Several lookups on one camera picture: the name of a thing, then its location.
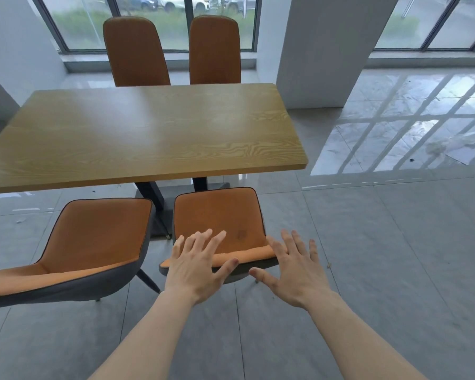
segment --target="forearm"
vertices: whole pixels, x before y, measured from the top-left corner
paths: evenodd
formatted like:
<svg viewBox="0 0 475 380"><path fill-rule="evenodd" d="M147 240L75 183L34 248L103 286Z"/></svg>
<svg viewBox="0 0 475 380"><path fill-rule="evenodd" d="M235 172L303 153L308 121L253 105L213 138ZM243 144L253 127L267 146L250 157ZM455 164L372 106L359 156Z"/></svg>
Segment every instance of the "forearm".
<svg viewBox="0 0 475 380"><path fill-rule="evenodd" d="M307 306L345 380L425 380L408 361L361 320L336 293Z"/></svg>
<svg viewBox="0 0 475 380"><path fill-rule="evenodd" d="M91 380L164 380L193 306L188 294L162 292Z"/></svg>

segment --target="car wheel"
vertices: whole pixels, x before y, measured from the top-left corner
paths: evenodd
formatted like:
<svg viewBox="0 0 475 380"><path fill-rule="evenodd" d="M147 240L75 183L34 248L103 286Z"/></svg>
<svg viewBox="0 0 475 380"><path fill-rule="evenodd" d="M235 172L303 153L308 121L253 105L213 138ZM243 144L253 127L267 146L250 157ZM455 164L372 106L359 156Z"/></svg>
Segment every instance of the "car wheel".
<svg viewBox="0 0 475 380"><path fill-rule="evenodd" d="M229 9L229 12L231 12L231 13L235 13L235 14L239 13L239 8L236 4L229 4L227 9Z"/></svg>
<svg viewBox="0 0 475 380"><path fill-rule="evenodd" d="M164 9L165 9L165 11L166 11L167 13L170 13L170 12L172 12L174 9L176 9L176 7L174 6L173 3L168 2L167 4L165 4Z"/></svg>
<svg viewBox="0 0 475 380"><path fill-rule="evenodd" d="M195 10L196 10L196 12L198 12L198 13L204 13L204 12L206 11L206 7L204 6L203 3L200 2L200 3L198 3L198 4L196 5L196 9L195 9Z"/></svg>

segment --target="hand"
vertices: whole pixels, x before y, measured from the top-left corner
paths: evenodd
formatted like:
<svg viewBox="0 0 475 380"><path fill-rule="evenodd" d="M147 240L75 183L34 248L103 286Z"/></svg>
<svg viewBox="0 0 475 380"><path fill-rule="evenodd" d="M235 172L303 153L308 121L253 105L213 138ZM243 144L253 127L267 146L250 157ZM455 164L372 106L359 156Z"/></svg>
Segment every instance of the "hand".
<svg viewBox="0 0 475 380"><path fill-rule="evenodd" d="M283 301L306 309L312 299L332 292L326 273L319 264L317 245L315 240L310 240L308 252L295 230L292 231L292 236L287 230L282 230L282 239L287 252L281 243L267 236L267 241L278 258L279 279L260 268L251 268L250 275L266 284Z"/></svg>
<svg viewBox="0 0 475 380"><path fill-rule="evenodd" d="M165 281L165 292L180 291L193 299L193 304L199 304L220 289L223 282L238 266L237 258L226 261L222 267L213 273L211 263L215 250L225 238L222 230L213 237L203 250L204 243L209 239L212 230L204 233L196 232L186 239L181 250L184 237L180 236L173 245L171 266Z"/></svg>

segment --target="person's left hand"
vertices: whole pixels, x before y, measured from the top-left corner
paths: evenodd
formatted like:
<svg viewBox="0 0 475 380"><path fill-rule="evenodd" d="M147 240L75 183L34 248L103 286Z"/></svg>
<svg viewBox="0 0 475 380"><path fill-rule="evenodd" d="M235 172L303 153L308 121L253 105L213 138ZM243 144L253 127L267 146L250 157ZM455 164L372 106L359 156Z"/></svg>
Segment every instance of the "person's left hand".
<svg viewBox="0 0 475 380"><path fill-rule="evenodd" d="M196 232L186 239L184 245L184 237L179 236L173 246L165 292L181 291L192 296L193 303L198 304L220 289L227 276L238 266L239 261L237 258L228 260L213 273L211 270L213 255L225 238L226 232L222 230L213 237L203 250L204 243L212 233L212 230L204 233Z"/></svg>

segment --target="person's left arm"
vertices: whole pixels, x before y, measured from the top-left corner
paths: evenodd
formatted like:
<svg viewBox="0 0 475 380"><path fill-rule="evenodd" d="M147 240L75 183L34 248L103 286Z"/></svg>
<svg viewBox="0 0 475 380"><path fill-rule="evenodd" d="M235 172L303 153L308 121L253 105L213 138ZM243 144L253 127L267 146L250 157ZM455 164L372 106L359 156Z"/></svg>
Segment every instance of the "person's left arm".
<svg viewBox="0 0 475 380"><path fill-rule="evenodd" d="M132 329L90 380L164 380L179 336L195 304L203 302L222 286L238 266L226 262L213 273L211 262L216 248L225 238L222 231L203 250L212 231L197 232L174 243L169 273L162 292L151 309Z"/></svg>

